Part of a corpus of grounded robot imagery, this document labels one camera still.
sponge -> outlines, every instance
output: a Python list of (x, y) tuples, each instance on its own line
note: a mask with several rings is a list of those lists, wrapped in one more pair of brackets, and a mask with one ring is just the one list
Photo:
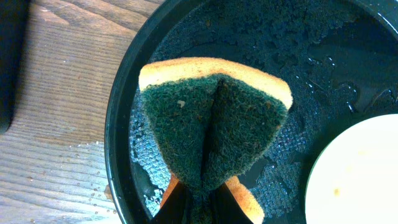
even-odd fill
[(211, 222), (209, 193), (263, 155), (293, 101), (281, 79), (218, 58), (146, 65), (139, 87), (164, 161), (193, 192), (195, 223)]

wet surface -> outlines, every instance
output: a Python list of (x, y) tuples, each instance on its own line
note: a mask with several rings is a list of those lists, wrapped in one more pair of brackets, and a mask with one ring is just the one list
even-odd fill
[[(312, 164), (341, 132), (373, 116), (398, 113), (398, 44), (373, 18), (339, 1), (217, 1), (177, 24), (151, 62), (221, 57), (284, 79), (294, 105), (264, 157), (239, 177), (267, 223), (305, 223)], [(142, 114), (131, 115), (136, 184), (152, 215), (170, 173)]]

wood grain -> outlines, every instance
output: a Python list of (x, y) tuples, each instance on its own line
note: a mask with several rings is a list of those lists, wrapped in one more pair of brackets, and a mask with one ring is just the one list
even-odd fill
[(0, 136), (0, 223), (120, 223), (106, 189), (106, 107), (162, 1), (32, 1), (16, 113)]

water droplet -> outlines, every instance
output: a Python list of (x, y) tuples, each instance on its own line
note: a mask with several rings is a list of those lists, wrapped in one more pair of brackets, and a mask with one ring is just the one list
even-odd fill
[(354, 106), (351, 105), (351, 103), (349, 103), (349, 102), (346, 102), (346, 103), (347, 103), (348, 108), (349, 108), (349, 110), (351, 111), (351, 113), (355, 113), (355, 108), (354, 108)]

white plate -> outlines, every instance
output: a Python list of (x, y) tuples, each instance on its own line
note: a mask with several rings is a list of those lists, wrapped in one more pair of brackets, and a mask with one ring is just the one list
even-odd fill
[(398, 223), (398, 114), (356, 124), (323, 150), (305, 215), (307, 224)]

